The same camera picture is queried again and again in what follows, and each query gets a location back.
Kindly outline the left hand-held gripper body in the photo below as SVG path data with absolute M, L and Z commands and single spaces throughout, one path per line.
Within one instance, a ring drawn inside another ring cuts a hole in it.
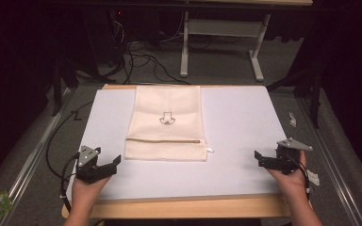
M 101 166 L 97 165 L 95 158 L 95 150 L 86 145 L 81 147 L 78 160 L 76 163 L 75 177 L 88 184 L 93 184 L 101 179 L 110 177 L 116 172 L 102 172 L 99 170 Z

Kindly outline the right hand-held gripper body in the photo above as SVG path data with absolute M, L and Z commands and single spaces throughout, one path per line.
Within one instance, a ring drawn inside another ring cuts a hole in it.
M 301 151 L 312 151 L 313 147 L 292 137 L 277 142 L 276 158 L 282 162 L 280 171 L 290 174 L 300 167 Z

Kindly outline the person's right hand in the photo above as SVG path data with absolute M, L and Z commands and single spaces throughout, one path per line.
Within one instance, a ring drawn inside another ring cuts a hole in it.
M 268 169 L 268 173 L 275 179 L 288 202 L 295 203 L 307 200 L 305 177 L 300 169 L 290 174 L 283 174 L 275 169 Z

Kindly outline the person's left hand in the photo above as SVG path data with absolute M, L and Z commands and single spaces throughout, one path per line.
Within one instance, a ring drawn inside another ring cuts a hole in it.
M 71 213 L 90 213 L 109 180 L 110 177 L 107 177 L 93 184 L 88 184 L 75 178 L 72 185 Z

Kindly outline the white table mat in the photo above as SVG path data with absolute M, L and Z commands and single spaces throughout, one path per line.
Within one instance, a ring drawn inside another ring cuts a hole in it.
M 99 166 L 122 155 L 101 201 L 279 193 L 274 179 L 254 158 L 254 150 L 275 156 L 276 142 L 286 138 L 267 90 L 248 86 L 201 91 L 210 150 L 206 162 L 124 159 L 135 89 L 96 92 L 80 145 L 101 147 Z

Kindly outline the white paper tag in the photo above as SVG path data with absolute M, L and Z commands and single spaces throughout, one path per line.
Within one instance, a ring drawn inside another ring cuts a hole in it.
M 306 171 L 308 180 L 314 184 L 315 186 L 319 186 L 321 184 L 319 175 L 317 173 L 314 173 L 310 171 L 309 169 Z

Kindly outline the black stand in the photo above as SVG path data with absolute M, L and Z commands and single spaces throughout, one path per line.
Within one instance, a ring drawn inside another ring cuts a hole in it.
M 58 58 L 53 66 L 53 116 L 56 116 L 62 108 L 64 86 L 69 89 L 75 89 L 78 87 L 78 80 L 76 78 L 76 71 L 72 65 L 66 59 Z
M 273 91 L 278 88 L 295 85 L 293 91 L 297 98 L 310 98 L 309 119 L 312 124 L 318 128 L 318 112 L 320 106 L 321 76 L 324 67 L 320 63 L 312 63 L 310 66 L 299 70 L 296 73 L 287 75 L 285 78 L 266 86 L 267 91 Z

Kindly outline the cream cloth zipper bag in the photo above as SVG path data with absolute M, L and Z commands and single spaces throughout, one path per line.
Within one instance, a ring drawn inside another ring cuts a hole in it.
M 138 86 L 124 154 L 133 160 L 207 160 L 201 89 Z

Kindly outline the wooden table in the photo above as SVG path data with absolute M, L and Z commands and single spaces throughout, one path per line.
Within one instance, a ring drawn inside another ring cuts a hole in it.
M 248 87 L 248 86 L 204 86 Z M 273 218 L 288 215 L 282 195 L 256 194 L 101 201 L 93 218 Z

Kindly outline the metal floor rail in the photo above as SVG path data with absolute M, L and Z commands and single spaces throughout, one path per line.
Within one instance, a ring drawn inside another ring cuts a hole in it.
M 319 146 L 319 153 L 321 155 L 322 162 L 330 176 L 331 182 L 336 190 L 337 196 L 347 214 L 352 226 L 362 226 L 362 215 L 356 205 L 351 190 L 343 179 L 334 158 L 330 154 L 330 151 L 325 144 L 325 140 L 321 135 L 321 131 L 314 125 L 314 122 L 310 118 L 310 110 L 306 101 L 302 98 L 296 100 L 297 105 L 303 111 L 304 119 L 309 125 L 310 130 L 314 134 L 316 143 Z
M 32 180 L 32 177 L 41 162 L 43 152 L 47 146 L 48 139 L 52 136 L 55 128 L 63 115 L 63 111 L 74 96 L 75 89 L 66 88 L 59 94 L 61 103 L 54 101 L 48 108 L 50 111 L 46 113 L 44 126 L 36 125 L 36 128 L 42 128 L 43 131 L 39 136 L 38 142 L 33 146 L 27 155 L 27 159 L 19 169 L 15 180 L 8 189 L 8 196 L 12 201 L 13 207 L 3 217 L 0 218 L 0 226 L 8 226 L 9 222 L 21 201 L 25 191 Z

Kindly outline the white metal desk frame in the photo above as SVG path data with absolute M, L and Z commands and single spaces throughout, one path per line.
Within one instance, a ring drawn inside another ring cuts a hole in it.
M 240 22 L 225 20 L 191 19 L 189 13 L 184 13 L 183 48 L 181 52 L 180 76 L 187 77 L 189 73 L 189 36 L 208 35 L 238 38 L 255 38 L 255 48 L 248 54 L 255 75 L 255 80 L 262 82 L 262 73 L 258 53 L 264 40 L 271 15 L 266 14 L 259 22 Z

